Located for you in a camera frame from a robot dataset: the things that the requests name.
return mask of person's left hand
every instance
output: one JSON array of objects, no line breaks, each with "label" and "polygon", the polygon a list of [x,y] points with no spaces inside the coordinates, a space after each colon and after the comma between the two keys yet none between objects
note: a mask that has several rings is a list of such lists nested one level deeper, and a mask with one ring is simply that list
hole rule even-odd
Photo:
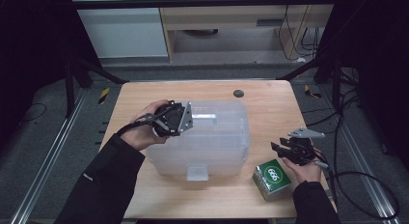
[{"label": "person's left hand", "polygon": [[[152,102],[139,114],[134,116],[130,122],[135,122],[136,119],[147,113],[154,114],[157,108],[166,103],[168,103],[166,99]],[[141,151],[153,144],[164,144],[169,136],[159,137],[153,132],[153,128],[151,125],[143,125],[130,129],[129,131],[124,133],[121,138],[135,150]]]}]

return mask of white cabinet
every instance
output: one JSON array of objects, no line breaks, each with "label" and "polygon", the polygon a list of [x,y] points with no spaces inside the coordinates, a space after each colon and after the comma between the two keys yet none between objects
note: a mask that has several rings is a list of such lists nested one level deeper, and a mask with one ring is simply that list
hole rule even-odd
[{"label": "white cabinet", "polygon": [[168,57],[158,9],[83,10],[78,13],[100,59]]}]

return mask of black horizontal bar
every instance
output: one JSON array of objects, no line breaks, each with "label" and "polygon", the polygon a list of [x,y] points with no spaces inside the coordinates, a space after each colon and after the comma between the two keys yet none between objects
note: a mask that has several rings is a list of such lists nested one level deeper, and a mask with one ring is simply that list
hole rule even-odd
[{"label": "black horizontal bar", "polygon": [[179,7],[261,6],[261,5],[323,5],[353,0],[118,0],[77,1],[52,3],[49,6],[69,7],[76,10],[145,9]]}]

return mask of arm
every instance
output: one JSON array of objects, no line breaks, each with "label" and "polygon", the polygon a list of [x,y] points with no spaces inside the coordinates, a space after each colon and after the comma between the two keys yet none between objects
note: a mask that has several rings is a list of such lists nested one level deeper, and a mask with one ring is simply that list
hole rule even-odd
[{"label": "arm", "polygon": [[340,223],[320,183],[321,169],[313,162],[299,166],[283,158],[283,163],[294,172],[300,182],[293,193],[294,206],[297,210],[296,224]]},{"label": "arm", "polygon": [[[130,122],[166,103],[151,103]],[[122,136],[114,134],[76,182],[55,223],[121,223],[145,159],[139,151],[166,139],[155,135],[149,125]]]}]

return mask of floor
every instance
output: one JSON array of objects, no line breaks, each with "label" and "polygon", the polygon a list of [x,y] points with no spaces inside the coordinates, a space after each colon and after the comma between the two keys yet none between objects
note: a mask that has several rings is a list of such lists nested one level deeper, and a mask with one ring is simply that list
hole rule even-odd
[{"label": "floor", "polygon": [[[308,34],[305,43],[309,43],[313,37],[314,34]],[[302,50],[302,46],[299,46],[299,50],[311,53],[310,50]],[[175,58],[170,63],[144,62],[125,68],[106,66],[106,70],[132,81],[274,79],[297,69],[304,61],[312,58],[304,56],[298,60],[287,59],[271,29],[219,30],[218,34],[212,36],[192,36],[178,32],[175,51]],[[332,113],[330,84],[316,86],[311,79],[312,75],[314,70],[309,70],[291,82],[306,124]],[[121,86],[96,74],[92,74],[92,78],[94,85],[91,90],[82,90],[76,86],[77,104],[83,108],[72,123],[65,119],[64,81],[58,81],[36,93],[36,104],[15,131],[7,154],[0,156],[0,223],[10,223],[13,217],[23,220],[20,223],[27,220],[27,223],[52,222],[52,217],[58,214],[77,176],[97,153]],[[322,98],[306,95],[305,85],[310,85],[312,93],[320,94]],[[106,87],[110,88],[110,94],[102,105],[98,104],[100,93]],[[345,93],[349,89],[348,86],[342,87]],[[409,173],[402,169],[395,157],[382,154],[376,133],[363,113],[356,103],[345,111],[337,154],[340,170],[368,167],[370,172],[375,172],[382,180],[393,185],[401,209],[409,210],[409,198],[406,195]],[[332,119],[313,129],[331,132],[336,122],[336,119]],[[63,128],[68,131],[67,136],[59,134]],[[328,133],[328,138],[316,144],[322,146],[322,151],[327,155],[333,155],[334,149],[330,147],[334,144],[333,138],[334,134]],[[52,152],[51,146],[58,148]],[[43,163],[47,159],[45,162],[51,167],[44,168]],[[384,194],[365,195],[364,192],[379,191],[376,185],[363,182],[360,178],[342,180],[345,189],[351,189],[348,191],[359,200],[360,205],[370,207],[368,209],[375,213],[382,210],[379,204],[376,205],[379,203],[376,199],[382,200]],[[387,222],[367,217],[356,211],[342,196],[339,212],[342,223],[409,223],[408,213],[405,212],[399,219]],[[279,220],[279,223],[293,222],[293,219]]]}]

